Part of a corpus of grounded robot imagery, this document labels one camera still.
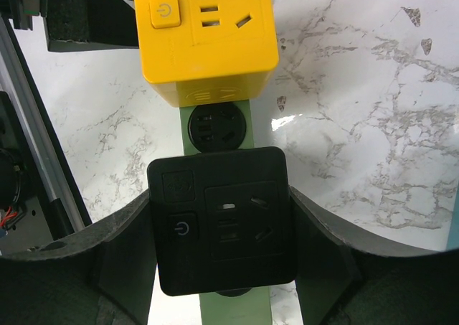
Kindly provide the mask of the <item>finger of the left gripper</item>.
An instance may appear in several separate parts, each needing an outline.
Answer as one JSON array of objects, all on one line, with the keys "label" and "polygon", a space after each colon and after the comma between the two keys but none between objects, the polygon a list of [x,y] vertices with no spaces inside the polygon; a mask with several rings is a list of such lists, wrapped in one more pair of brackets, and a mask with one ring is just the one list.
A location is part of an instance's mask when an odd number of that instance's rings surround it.
[{"label": "finger of the left gripper", "polygon": [[44,30],[50,52],[137,49],[131,0],[45,0]]}]

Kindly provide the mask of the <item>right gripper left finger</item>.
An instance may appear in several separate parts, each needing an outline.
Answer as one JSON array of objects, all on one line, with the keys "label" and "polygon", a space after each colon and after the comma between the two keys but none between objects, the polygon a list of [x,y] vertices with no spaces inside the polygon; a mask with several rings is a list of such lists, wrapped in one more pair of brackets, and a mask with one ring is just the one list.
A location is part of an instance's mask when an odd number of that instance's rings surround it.
[{"label": "right gripper left finger", "polygon": [[147,324],[156,253],[148,192],[36,250],[1,257],[2,324]]}]

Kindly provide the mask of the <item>black cube adapter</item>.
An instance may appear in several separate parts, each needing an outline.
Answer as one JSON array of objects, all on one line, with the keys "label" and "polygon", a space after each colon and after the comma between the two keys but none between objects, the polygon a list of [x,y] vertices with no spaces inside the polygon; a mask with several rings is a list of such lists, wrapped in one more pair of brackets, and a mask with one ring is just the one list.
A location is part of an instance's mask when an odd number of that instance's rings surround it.
[{"label": "black cube adapter", "polygon": [[285,154],[179,156],[147,168],[158,276],[168,296],[289,283],[297,273]]}]

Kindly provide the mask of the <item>green power strip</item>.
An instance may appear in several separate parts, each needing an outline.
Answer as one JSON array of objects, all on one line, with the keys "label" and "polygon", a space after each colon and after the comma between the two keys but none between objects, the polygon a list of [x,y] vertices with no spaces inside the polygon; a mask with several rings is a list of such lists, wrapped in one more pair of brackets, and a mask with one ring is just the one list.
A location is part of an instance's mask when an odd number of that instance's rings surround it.
[{"label": "green power strip", "polygon": [[[247,100],[181,108],[180,119],[186,155],[254,147]],[[273,322],[268,287],[204,293],[199,306],[203,324]]]}]

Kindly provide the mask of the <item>yellow cube socket adapter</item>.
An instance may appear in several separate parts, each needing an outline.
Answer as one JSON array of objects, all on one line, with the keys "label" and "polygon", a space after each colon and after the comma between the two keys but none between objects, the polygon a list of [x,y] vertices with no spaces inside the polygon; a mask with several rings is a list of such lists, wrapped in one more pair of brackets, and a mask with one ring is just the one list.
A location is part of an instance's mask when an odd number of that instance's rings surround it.
[{"label": "yellow cube socket adapter", "polygon": [[272,0],[133,0],[143,76],[176,108],[258,97],[279,62]]}]

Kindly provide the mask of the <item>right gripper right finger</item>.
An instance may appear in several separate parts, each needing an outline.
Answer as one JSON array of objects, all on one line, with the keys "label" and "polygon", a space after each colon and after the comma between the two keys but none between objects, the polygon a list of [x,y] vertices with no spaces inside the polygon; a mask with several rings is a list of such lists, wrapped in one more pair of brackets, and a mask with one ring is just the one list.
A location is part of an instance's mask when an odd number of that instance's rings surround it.
[{"label": "right gripper right finger", "polygon": [[290,188],[304,324],[457,324],[458,250],[367,231]]}]

